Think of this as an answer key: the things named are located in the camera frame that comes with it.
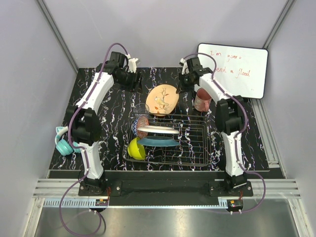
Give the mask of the teal scalloped plate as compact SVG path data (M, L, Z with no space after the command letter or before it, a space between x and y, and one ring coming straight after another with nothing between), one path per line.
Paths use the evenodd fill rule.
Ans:
M180 143L171 137L164 136L147 136L137 141L138 144L151 147L174 147Z

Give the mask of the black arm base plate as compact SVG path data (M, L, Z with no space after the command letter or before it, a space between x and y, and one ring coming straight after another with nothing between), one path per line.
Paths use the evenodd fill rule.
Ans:
M233 187L222 171L106 171L99 181L81 182L79 196L111 194L119 197L129 193L200 193L212 197L252 197L250 181Z

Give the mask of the yellow green bowl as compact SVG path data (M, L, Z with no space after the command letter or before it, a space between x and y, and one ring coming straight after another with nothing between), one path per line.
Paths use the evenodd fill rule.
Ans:
M127 147L127 152L130 157L136 160L144 160L146 158L146 152L143 145L138 144L139 137L134 138Z

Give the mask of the white watermelon pattern plate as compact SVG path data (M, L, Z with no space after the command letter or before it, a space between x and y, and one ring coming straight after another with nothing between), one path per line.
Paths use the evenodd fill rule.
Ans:
M137 128L138 131L159 134L179 134L180 132L172 127L145 125Z

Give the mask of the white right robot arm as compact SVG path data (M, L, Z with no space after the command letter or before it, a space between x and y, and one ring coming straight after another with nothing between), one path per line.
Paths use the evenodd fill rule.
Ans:
M204 68L198 57L188 55L179 64L183 68L176 92L187 92L198 85L216 103L215 126L222 135L226 157L224 190L228 195L235 196L247 184L241 160L241 137L247 127L243 98L226 90L214 77L215 70Z

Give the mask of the orange bird pattern plate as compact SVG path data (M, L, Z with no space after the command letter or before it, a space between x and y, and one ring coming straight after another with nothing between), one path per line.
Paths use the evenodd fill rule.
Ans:
M149 112L157 116L170 114L179 100L179 94L176 91L177 88L169 84L154 87L146 98Z

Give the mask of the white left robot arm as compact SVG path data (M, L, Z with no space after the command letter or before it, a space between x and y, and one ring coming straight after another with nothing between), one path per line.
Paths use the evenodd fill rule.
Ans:
M96 67L94 79L84 96L75 106L69 106L66 110L70 119L68 138L80 150L85 169L79 182L97 196L102 195L107 188L98 149L102 126L97 112L114 84L130 92L141 90L138 64L139 59L129 54L111 52L109 60Z

